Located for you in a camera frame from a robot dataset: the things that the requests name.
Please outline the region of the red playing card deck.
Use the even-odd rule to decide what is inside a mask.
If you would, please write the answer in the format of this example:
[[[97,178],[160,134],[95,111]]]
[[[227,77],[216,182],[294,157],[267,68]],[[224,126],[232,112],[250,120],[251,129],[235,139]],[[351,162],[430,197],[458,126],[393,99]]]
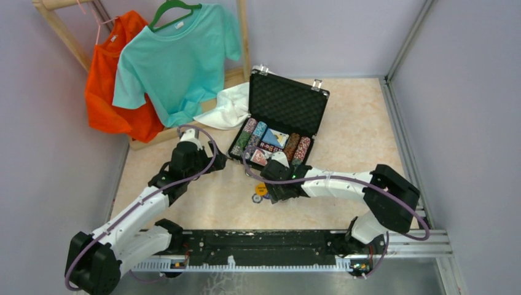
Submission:
[[[270,156],[273,152],[266,151],[264,149],[254,149],[250,157],[250,161],[262,167],[266,166]]]

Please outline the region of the yellow big blind button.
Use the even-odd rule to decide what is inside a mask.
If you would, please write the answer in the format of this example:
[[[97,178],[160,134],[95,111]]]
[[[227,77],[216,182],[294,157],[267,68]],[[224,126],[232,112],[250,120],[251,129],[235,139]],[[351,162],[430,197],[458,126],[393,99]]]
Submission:
[[[265,196],[268,194],[267,186],[264,183],[259,183],[255,187],[255,193],[259,196]]]

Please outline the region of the blue playing card box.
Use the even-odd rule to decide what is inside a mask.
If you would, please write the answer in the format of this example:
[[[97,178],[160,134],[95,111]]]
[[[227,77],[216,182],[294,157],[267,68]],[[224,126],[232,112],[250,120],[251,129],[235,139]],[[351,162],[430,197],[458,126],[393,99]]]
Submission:
[[[288,139],[289,135],[287,133],[268,128],[262,137],[262,142],[283,149],[288,142]]]

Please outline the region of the grey poker chip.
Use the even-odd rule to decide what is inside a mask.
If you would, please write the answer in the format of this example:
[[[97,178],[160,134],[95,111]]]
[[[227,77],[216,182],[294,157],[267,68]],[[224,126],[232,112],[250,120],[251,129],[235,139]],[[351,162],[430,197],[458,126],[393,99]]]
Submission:
[[[258,194],[254,194],[254,195],[252,196],[252,201],[253,201],[253,203],[259,204],[259,203],[262,203],[263,200],[264,200],[263,196],[260,196],[260,195],[258,195]]]

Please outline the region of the black poker set case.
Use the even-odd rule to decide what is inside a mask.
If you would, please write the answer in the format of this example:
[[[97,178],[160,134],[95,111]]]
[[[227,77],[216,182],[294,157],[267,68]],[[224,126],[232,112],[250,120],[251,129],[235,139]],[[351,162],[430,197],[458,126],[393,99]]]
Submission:
[[[299,163],[294,163],[293,156],[288,159],[291,171],[306,164],[313,149],[330,96],[330,91],[321,86],[321,80],[314,80],[312,85],[308,85],[269,73],[264,68],[251,71],[247,119],[266,125],[254,145],[260,147],[269,130],[288,136],[295,133],[300,138],[310,139]]]

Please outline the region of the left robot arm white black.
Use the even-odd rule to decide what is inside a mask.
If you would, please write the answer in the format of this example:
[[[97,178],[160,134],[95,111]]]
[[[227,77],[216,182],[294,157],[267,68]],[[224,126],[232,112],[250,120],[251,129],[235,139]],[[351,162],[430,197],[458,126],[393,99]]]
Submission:
[[[181,139],[142,193],[115,218],[92,233],[78,232],[69,244],[65,286],[70,291],[110,294],[120,279],[147,258],[166,251],[186,253],[183,229],[168,219],[142,227],[187,192],[191,181],[223,170],[227,157],[214,140],[208,156],[198,139]]]

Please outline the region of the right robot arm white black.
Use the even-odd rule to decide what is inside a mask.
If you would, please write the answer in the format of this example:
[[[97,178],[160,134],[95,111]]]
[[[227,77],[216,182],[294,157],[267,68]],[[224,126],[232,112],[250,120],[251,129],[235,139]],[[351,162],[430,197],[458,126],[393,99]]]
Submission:
[[[409,233],[420,191],[388,165],[374,170],[339,173],[310,165],[287,167],[271,160],[262,169],[272,202],[298,197],[335,197],[359,201],[368,212],[358,216],[346,236],[347,248],[362,253],[375,237],[390,230]]]

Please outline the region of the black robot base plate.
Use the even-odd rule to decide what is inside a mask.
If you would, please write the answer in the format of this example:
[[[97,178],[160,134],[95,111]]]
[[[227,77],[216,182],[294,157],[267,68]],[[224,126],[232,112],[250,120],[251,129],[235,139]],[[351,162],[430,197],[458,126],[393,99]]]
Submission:
[[[237,266],[333,266],[352,254],[382,254],[384,236],[369,244],[348,239],[345,230],[186,230],[176,246],[162,254],[188,258],[189,266],[223,266],[233,257]]]

